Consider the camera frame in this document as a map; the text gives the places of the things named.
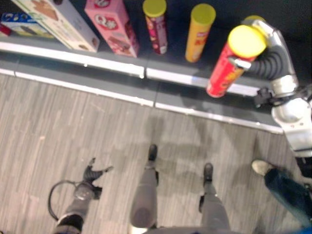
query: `pink snack box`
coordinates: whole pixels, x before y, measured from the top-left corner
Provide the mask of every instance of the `pink snack box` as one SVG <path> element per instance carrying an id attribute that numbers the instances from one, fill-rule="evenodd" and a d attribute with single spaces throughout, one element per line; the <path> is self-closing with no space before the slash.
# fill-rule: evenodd
<path id="1" fill-rule="evenodd" d="M 137 57 L 139 45 L 122 0 L 87 0 L 84 11 L 115 54 Z"/>

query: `yellow lid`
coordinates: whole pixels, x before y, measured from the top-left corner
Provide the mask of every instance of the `yellow lid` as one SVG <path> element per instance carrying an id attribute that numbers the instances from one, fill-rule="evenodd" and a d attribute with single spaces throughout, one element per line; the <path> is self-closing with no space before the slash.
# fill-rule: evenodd
<path id="1" fill-rule="evenodd" d="M 267 46 L 263 35 L 246 25 L 235 27 L 229 34 L 228 43 L 230 49 L 243 58 L 258 56 Z"/>
<path id="2" fill-rule="evenodd" d="M 265 19 L 257 15 L 247 16 L 244 20 L 261 20 L 265 22 Z"/>
<path id="3" fill-rule="evenodd" d="M 145 0 L 143 3 L 144 13 L 152 18 L 165 14 L 166 8 L 166 0 Z"/>
<path id="4" fill-rule="evenodd" d="M 191 19 L 199 24 L 212 24 L 215 20 L 215 9 L 205 3 L 198 4 L 192 9 Z"/>

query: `product packaging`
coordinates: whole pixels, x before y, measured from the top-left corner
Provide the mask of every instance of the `product packaging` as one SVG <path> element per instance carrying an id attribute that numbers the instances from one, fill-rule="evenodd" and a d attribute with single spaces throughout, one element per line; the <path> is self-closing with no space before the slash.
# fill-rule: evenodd
<path id="1" fill-rule="evenodd" d="M 96 52 L 99 39 L 69 0 L 11 0 L 70 49 Z"/>
<path id="2" fill-rule="evenodd" d="M 210 76 L 207 93 L 214 98 L 222 97 L 230 85 L 243 74 L 244 70 L 231 64 L 228 57 L 236 56 L 253 61 L 265 48 L 266 40 L 259 31 L 246 25 L 235 27 L 230 32 Z"/>
<path id="3" fill-rule="evenodd" d="M 166 8 L 167 3 L 165 0 L 145 0 L 143 3 L 143 11 L 152 47 L 160 55 L 165 54 L 168 47 L 164 15 Z"/>
<path id="4" fill-rule="evenodd" d="M 11 29 L 0 23 L 0 37 L 7 37 L 11 34 Z"/>
<path id="5" fill-rule="evenodd" d="M 84 10 L 115 54 L 137 57 L 139 44 L 122 0 L 87 0 Z"/>
<path id="6" fill-rule="evenodd" d="M 211 25 L 215 20 L 215 15 L 215 9 L 205 3 L 201 3 L 192 9 L 185 52 L 185 58 L 188 62 L 197 62 L 199 60 Z"/>
<path id="7" fill-rule="evenodd" d="M 54 38 L 26 13 L 3 13 L 1 23 L 21 36 Z"/>

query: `jeans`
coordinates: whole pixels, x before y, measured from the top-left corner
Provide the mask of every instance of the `jeans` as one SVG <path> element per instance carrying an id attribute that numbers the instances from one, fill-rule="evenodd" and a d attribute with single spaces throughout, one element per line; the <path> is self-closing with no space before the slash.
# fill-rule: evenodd
<path id="1" fill-rule="evenodd" d="M 271 169 L 265 176 L 265 185 L 273 196 L 296 217 L 304 227 L 312 225 L 312 200 L 309 191 L 279 170 Z"/>

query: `black cable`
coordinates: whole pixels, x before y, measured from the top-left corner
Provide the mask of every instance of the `black cable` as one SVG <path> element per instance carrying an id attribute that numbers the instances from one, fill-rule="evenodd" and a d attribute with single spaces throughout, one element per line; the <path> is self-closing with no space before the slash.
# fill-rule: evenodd
<path id="1" fill-rule="evenodd" d="M 51 207 L 51 198 L 52 198 L 52 194 L 53 194 L 54 189 L 55 189 L 58 185 L 65 184 L 65 183 L 72 184 L 72 185 L 74 185 L 74 187 L 76 187 L 76 182 L 74 182 L 74 181 L 70 181 L 70 180 L 61 180 L 60 182 L 58 182 L 58 183 L 56 183 L 55 185 L 53 185 L 53 187 L 51 188 L 50 193 L 49 193 L 49 198 L 48 198 L 48 211 L 49 211 L 50 216 L 51 216 L 53 219 L 55 219 L 56 221 L 58 221 L 59 218 L 56 216 L 56 214 L 55 214 L 54 211 L 52 210 L 52 207 Z"/>
<path id="2" fill-rule="evenodd" d="M 287 54 L 280 46 L 267 50 L 260 59 L 252 62 L 248 72 L 268 80 L 275 80 L 288 74 Z"/>

